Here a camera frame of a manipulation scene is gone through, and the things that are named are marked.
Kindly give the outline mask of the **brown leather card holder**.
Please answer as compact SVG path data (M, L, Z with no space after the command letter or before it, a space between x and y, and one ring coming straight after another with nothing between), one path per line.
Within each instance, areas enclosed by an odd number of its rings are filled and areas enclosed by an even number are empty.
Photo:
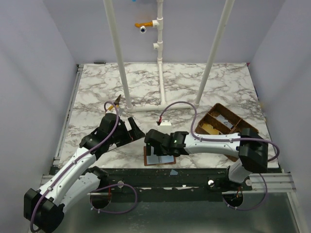
M157 156L154 154L153 148L149 146L144 147L144 165L155 166L155 165L173 165L176 164L176 158L174 156Z

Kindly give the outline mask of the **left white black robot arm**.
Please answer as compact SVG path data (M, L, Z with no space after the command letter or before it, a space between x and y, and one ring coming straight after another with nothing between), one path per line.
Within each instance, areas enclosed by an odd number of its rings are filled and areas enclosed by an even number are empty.
M24 195L24 217L30 221L32 232L54 232L65 213L88 192L99 188L105 172L94 164L110 146L121 147L145 137L132 117L128 118L131 130L118 115L106 114L90 134L83 137L70 160L37 190L29 189Z

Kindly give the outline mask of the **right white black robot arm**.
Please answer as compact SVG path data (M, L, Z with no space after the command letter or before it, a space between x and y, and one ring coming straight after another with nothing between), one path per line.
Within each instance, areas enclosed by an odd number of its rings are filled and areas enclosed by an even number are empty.
M146 145L158 156L197 153L223 154L237 158L227 170L227 179L243 183L252 173L265 173L268 168L268 143L250 128L240 133L203 135L189 132L162 133L151 129L145 136Z

